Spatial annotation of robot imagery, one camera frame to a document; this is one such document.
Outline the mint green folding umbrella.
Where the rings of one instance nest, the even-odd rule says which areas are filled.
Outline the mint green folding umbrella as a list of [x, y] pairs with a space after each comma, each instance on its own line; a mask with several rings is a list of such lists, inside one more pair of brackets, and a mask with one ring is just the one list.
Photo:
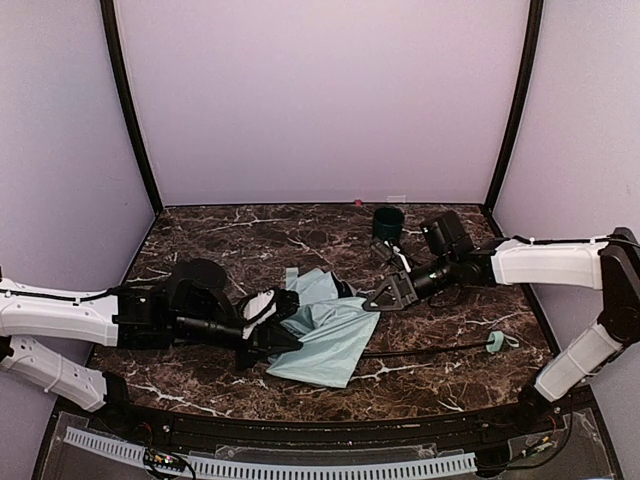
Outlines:
[[300, 307], [282, 322], [301, 343], [297, 351], [273, 355], [267, 373], [321, 387], [345, 388], [380, 318], [362, 308], [364, 295], [332, 272], [285, 271], [285, 288]]

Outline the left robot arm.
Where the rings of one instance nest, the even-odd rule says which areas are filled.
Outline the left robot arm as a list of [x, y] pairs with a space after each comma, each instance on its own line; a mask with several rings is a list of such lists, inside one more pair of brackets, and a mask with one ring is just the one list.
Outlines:
[[234, 351], [244, 370], [303, 343], [283, 325], [297, 312], [296, 292], [273, 287], [231, 303], [227, 274], [207, 259], [175, 265], [147, 287], [118, 285], [73, 292], [1, 281], [1, 368], [88, 412], [128, 399], [120, 376], [83, 367], [39, 338], [75, 339], [127, 350], [167, 349], [177, 342]]

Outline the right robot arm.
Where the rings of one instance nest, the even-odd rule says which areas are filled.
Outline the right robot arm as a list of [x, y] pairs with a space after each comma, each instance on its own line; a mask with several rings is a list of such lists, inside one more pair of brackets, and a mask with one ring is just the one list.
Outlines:
[[429, 265], [412, 264], [382, 226], [374, 226], [372, 249], [399, 269], [367, 297], [364, 310], [401, 311], [454, 284], [568, 285], [601, 292], [601, 313], [523, 388], [521, 406], [551, 405], [638, 342], [639, 245], [630, 229], [587, 239], [494, 238], [477, 247], [454, 211], [420, 228], [435, 257]]

